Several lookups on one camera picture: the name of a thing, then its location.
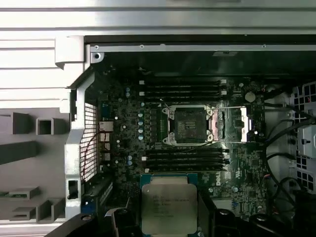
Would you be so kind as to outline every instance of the motherboard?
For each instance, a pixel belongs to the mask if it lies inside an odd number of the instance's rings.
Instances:
[[[99,163],[109,205],[139,195],[143,174],[197,174],[218,208],[265,213],[263,84],[251,78],[107,78],[99,97]]]

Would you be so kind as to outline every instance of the capacitor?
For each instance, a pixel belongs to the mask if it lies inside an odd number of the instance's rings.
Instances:
[[[238,188],[235,187],[235,186],[232,186],[232,190],[233,190],[234,193],[237,193],[237,192],[238,192]]]

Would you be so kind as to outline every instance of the screw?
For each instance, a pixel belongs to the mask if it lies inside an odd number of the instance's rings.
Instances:
[[[82,216],[81,219],[83,221],[89,221],[89,220],[91,220],[91,216]]]

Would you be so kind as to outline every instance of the silver metal panel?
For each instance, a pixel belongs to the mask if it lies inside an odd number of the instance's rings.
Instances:
[[[94,82],[92,73],[77,88],[77,119],[71,124],[71,131],[65,145],[66,197],[69,193],[69,181],[77,181],[78,198],[66,199],[66,218],[70,219],[81,212],[81,175],[80,175],[80,143],[85,130],[85,91]]]
[[[315,9],[315,1],[310,0],[3,1],[0,14],[6,20],[0,22],[0,39],[123,34],[313,34]]]
[[[42,1],[42,0],[11,0],[3,1],[0,3],[0,7],[43,7],[43,8],[97,8],[97,7],[211,7],[211,8],[310,8],[315,7],[316,2],[310,0],[209,0],[209,1],[169,1],[169,0],[54,0],[54,1]]]
[[[266,51],[316,51],[316,45],[126,45],[126,46],[92,46],[91,53],[101,52],[164,52],[164,51],[187,51],[187,52],[266,52]]]

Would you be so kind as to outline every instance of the cpu socket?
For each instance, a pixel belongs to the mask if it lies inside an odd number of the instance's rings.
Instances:
[[[171,146],[198,146],[213,141],[209,105],[173,105],[162,112],[168,115],[168,137],[163,143]]]
[[[212,108],[209,105],[172,105],[164,107],[162,112],[168,118],[168,136],[162,140],[167,145],[199,146],[213,141],[248,142],[251,120],[245,106]],[[237,134],[239,139],[226,137],[226,127],[236,130],[240,127],[240,134]]]

